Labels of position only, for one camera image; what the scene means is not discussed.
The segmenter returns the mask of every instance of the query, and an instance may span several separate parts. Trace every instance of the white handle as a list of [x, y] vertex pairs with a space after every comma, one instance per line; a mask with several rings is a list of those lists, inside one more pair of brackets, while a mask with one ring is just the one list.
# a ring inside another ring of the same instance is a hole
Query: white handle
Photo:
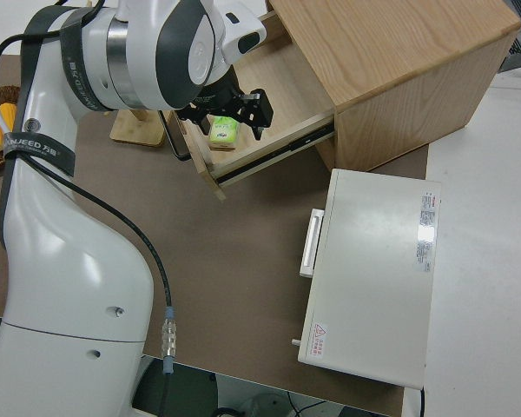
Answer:
[[322, 227], [323, 217], [324, 210], [313, 208], [299, 272], [299, 275], [306, 278], [313, 278], [314, 262], [316, 260], [317, 249], [319, 248], [320, 228]]

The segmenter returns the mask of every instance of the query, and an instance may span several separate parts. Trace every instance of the cabinet top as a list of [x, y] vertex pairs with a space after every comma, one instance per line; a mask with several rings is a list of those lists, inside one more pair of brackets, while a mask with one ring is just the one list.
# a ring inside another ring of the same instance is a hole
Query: cabinet top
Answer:
[[518, 30], [503, 0], [271, 0], [338, 110]]

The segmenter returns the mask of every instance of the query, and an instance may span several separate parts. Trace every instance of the white box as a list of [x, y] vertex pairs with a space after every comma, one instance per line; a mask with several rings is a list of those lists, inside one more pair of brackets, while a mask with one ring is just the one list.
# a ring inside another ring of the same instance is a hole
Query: white box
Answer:
[[423, 387], [440, 188], [333, 170], [299, 361]]

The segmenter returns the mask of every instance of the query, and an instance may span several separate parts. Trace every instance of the warning label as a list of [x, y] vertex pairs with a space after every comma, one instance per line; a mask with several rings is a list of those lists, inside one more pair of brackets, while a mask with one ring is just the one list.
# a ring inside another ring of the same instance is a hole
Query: warning label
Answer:
[[311, 347], [309, 355], [315, 358], [321, 358], [324, 355], [324, 344], [328, 327], [326, 324], [314, 323], [313, 337], [311, 339]]

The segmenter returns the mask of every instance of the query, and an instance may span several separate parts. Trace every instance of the wooden drawer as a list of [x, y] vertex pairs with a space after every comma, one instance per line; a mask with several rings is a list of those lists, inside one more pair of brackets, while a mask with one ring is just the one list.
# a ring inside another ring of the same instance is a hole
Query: wooden drawer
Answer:
[[241, 125], [236, 149], [212, 150], [198, 126], [180, 122], [199, 174], [220, 198], [220, 187], [325, 140], [334, 131], [332, 100], [280, 19], [271, 11], [261, 21], [267, 40], [234, 67], [244, 92], [267, 92], [274, 109], [272, 126], [256, 141], [251, 129]]

